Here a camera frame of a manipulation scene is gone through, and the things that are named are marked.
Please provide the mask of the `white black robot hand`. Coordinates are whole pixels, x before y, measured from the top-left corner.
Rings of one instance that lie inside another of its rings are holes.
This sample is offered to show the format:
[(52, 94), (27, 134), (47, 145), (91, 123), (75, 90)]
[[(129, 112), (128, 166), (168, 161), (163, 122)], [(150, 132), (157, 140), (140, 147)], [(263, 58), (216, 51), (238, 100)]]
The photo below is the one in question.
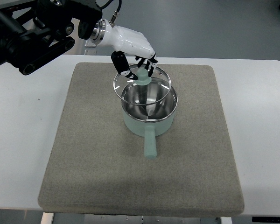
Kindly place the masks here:
[(118, 74), (131, 80), (140, 78), (134, 74), (129, 67), (125, 54), (134, 55), (138, 61), (137, 66), (141, 67), (144, 63), (151, 77), (157, 66), (157, 57), (147, 38), (141, 33), (121, 26), (111, 26), (111, 24), (101, 19), (97, 22), (92, 34), (91, 42), (98, 46), (111, 46), (115, 50), (111, 59)]

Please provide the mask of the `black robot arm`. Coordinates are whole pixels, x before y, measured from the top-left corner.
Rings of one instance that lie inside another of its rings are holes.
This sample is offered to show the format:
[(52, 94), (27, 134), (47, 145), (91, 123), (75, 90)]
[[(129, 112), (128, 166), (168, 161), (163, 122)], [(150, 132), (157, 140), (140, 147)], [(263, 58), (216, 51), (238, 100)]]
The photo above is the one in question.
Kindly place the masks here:
[(73, 48), (78, 37), (98, 35), (102, 11), (95, 0), (17, 0), (0, 4), (0, 65), (10, 63), (29, 75)]

